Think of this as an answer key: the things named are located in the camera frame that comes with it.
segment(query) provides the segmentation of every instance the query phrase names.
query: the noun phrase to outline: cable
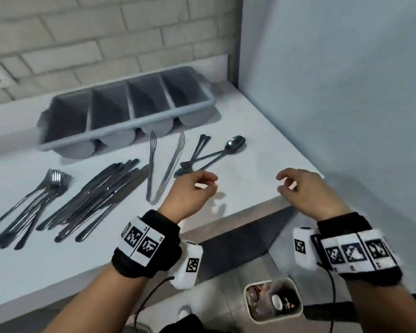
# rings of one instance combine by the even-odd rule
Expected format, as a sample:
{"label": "cable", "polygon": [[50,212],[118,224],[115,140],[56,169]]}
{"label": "cable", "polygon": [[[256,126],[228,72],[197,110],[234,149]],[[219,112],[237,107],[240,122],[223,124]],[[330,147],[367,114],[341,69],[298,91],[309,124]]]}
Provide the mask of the cable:
{"label": "cable", "polygon": [[334,328],[334,306],[336,305],[336,285],[334,284],[333,276],[331,275],[331,272],[328,271],[321,263],[318,263],[318,265],[323,268],[325,271],[327,271],[328,275],[330,276],[331,280],[331,287],[333,288],[333,305],[331,307],[331,323],[330,323],[330,333],[333,333]]}
{"label": "cable", "polygon": [[168,277],[165,278],[164,280],[162,280],[148,295],[148,297],[146,297],[146,299],[143,301],[142,305],[140,305],[136,315],[134,316],[134,329],[136,330],[136,325],[137,325],[137,317],[139,316],[140,311],[142,311],[145,308],[145,304],[146,302],[151,298],[151,296],[153,295],[154,292],[157,291],[157,289],[159,287],[161,287],[163,284],[165,284],[167,281],[171,281],[174,279],[174,276],[172,277]]}

